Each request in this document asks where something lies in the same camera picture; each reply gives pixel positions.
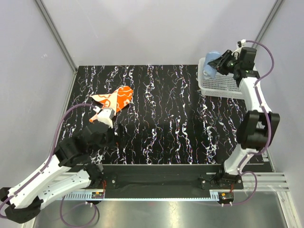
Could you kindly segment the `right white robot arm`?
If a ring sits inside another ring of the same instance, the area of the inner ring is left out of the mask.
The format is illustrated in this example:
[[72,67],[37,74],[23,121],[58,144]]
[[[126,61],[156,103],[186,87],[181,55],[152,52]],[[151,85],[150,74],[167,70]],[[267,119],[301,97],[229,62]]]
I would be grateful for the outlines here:
[[216,175],[216,184],[227,188],[241,176],[244,166],[253,156],[262,154],[270,146],[280,122],[280,115],[273,113],[261,90],[262,77],[255,67],[257,50],[241,47],[227,50],[208,65],[222,75],[232,74],[245,100],[247,113],[240,123],[237,145]]

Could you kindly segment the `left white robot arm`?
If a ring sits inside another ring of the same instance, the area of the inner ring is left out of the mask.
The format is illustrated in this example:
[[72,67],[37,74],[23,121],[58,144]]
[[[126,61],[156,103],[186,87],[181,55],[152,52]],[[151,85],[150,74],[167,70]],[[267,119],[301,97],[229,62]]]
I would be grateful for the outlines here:
[[63,139],[54,153],[24,181],[0,190],[2,218],[23,224],[53,201],[78,189],[98,188],[104,180],[101,165],[91,163],[94,150],[122,148],[124,127],[91,123]]

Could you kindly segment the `orange white patterned towel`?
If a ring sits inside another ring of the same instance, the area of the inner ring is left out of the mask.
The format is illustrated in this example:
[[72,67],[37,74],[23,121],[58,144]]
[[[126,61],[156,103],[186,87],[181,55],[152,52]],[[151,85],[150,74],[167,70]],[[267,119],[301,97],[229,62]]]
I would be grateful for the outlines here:
[[[111,94],[91,95],[94,101],[102,104],[101,108],[110,107],[114,109],[114,116],[123,110],[133,99],[133,89],[129,86],[121,86]],[[89,122],[93,123],[97,121],[97,115],[95,114],[89,119]]]

